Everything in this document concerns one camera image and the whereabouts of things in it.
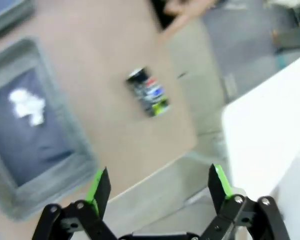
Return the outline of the person's left hand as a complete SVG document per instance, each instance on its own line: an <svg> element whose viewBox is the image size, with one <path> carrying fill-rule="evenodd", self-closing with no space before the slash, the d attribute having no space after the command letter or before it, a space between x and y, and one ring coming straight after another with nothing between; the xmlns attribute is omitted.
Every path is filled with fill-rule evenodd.
<svg viewBox="0 0 300 240"><path fill-rule="evenodd" d="M167 0L163 12L170 16L198 16L217 3L218 0Z"/></svg>

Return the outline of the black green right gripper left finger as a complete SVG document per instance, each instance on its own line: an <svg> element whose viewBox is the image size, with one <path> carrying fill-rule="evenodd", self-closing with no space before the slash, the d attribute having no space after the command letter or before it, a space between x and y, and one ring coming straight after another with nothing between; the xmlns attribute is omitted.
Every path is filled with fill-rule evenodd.
<svg viewBox="0 0 300 240"><path fill-rule="evenodd" d="M33 240L70 240L75 232L84 232L90 240L116 240L103 221L111 183L108 170L98 171L86 199L66 207L51 203L44 207L34 230Z"/></svg>

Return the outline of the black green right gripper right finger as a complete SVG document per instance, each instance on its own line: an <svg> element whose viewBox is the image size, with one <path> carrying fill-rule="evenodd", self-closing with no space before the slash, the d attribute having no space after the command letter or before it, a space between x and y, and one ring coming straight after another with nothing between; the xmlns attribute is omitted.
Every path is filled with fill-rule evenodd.
<svg viewBox="0 0 300 240"><path fill-rule="evenodd" d="M253 240L289 240L279 208L271 196L253 201L234 194L219 164L208 173L208 189L216 216L199 237L201 240L234 240L239 228L246 228Z"/></svg>

